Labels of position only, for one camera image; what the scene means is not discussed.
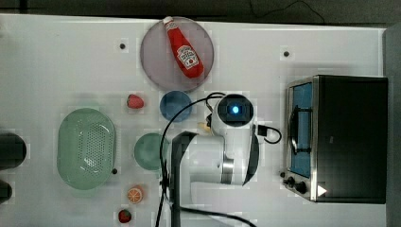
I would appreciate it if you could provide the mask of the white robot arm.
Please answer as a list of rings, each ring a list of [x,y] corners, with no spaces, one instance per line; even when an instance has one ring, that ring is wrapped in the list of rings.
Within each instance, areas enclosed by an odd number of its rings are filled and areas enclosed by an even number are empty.
[[[254,107],[245,96],[229,94],[211,113],[209,135],[184,131],[175,136],[166,158],[169,171],[171,227],[183,227],[181,212],[200,214],[192,183],[245,185],[255,174],[259,145]]]

